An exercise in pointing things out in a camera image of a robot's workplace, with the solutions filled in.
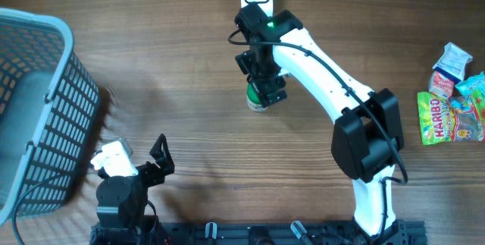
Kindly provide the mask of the green lid plastic jar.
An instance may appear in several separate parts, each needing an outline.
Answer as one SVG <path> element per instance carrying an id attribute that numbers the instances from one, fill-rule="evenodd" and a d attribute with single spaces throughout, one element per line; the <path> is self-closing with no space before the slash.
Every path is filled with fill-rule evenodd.
<path id="1" fill-rule="evenodd" d="M 249 83 L 247 86 L 246 103 L 254 112 L 264 112 L 267 110 L 267 108 L 261 104 L 261 100 L 258 98 L 255 87 L 252 83 Z"/>

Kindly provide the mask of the haribo gummy bag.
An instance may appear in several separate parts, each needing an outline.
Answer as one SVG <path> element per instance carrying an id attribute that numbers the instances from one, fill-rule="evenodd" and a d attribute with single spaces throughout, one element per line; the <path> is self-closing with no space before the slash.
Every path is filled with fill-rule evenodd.
<path id="1" fill-rule="evenodd" d="M 424 145 L 484 141 L 484 95 L 480 90 L 449 99 L 420 92 L 417 101 Z"/>

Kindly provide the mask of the teal snack packet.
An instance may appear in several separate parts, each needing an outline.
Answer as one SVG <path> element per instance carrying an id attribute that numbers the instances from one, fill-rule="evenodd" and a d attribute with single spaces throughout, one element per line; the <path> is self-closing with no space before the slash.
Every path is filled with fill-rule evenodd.
<path id="1" fill-rule="evenodd" d="M 471 96 L 475 90 L 479 90 L 484 94 L 485 77 L 484 72 L 469 77 L 455 85 L 455 88 L 462 96 Z"/>

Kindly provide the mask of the red small snack pack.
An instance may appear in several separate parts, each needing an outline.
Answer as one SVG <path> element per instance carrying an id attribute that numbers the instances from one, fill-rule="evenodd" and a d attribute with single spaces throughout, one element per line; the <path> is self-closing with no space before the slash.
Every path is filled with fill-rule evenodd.
<path id="1" fill-rule="evenodd" d="M 454 82 L 443 76 L 440 72 L 434 71 L 430 77 L 428 92 L 444 99 L 449 99 L 454 90 Z"/>

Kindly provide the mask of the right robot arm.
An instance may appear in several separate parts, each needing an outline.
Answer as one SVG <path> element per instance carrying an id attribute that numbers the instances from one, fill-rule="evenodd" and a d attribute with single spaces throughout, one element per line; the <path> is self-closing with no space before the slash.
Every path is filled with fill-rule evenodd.
<path id="1" fill-rule="evenodd" d="M 352 179 L 357 243 L 385 244 L 399 232 L 392 209 L 393 172 L 403 170 L 399 103 L 348 75 L 321 50 L 290 11 L 267 15 L 260 4 L 240 8 L 234 23 L 249 50 L 236 57 L 248 83 L 246 99 L 256 111 L 287 98 L 284 77 L 296 78 L 333 122 L 331 154 Z"/>

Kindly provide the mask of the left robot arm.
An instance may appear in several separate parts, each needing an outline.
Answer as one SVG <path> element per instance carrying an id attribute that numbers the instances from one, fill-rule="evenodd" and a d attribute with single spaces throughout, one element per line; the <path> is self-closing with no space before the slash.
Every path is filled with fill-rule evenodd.
<path id="1" fill-rule="evenodd" d="M 119 137 L 104 144 L 90 161 L 102 179 L 96 190 L 99 222 L 91 229 L 91 244 L 171 243 L 158 216 L 145 214 L 147 206 L 155 207 L 148 199 L 149 188 L 174 173 L 166 136 L 160 134 L 149 151 L 153 162 L 134 166 L 132 154 L 127 141 Z"/>

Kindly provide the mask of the white tissue pack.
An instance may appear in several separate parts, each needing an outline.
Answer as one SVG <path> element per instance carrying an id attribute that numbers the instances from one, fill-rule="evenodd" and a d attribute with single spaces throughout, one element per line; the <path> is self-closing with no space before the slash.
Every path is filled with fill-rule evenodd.
<path id="1" fill-rule="evenodd" d="M 433 66 L 433 69 L 454 83 L 460 83 L 465 78 L 466 65 L 472 61 L 472 55 L 454 43 L 449 42 L 444 46 L 444 52 Z"/>

